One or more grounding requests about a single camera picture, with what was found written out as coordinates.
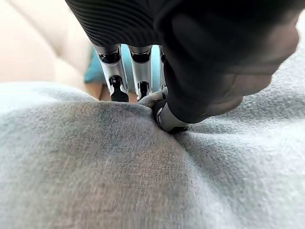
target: gray fabric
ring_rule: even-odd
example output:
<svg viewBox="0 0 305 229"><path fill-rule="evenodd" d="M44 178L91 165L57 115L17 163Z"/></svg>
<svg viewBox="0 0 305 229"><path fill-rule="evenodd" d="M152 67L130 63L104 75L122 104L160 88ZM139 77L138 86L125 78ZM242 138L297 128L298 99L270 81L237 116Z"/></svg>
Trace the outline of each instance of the gray fabric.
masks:
<svg viewBox="0 0 305 229"><path fill-rule="evenodd" d="M271 86L170 135L140 104L0 86L0 228L302 229L305 40Z"/></svg>

